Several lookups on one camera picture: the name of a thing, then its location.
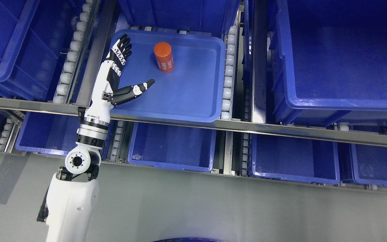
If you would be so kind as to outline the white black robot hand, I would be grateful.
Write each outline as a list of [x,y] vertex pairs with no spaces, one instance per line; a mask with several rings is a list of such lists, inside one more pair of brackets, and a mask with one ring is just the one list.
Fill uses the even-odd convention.
[[132,51],[131,39],[123,34],[110,48],[98,74],[91,95],[91,105],[85,110],[82,121],[104,124],[110,122],[110,111],[118,105],[140,97],[155,84],[154,79],[119,88],[122,70]]

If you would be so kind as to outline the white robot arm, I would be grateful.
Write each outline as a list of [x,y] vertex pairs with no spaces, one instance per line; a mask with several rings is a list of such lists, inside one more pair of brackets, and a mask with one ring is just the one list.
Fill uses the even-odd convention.
[[98,202],[100,150],[109,132],[112,106],[91,106],[80,118],[76,146],[52,176],[47,195],[47,242],[84,242]]

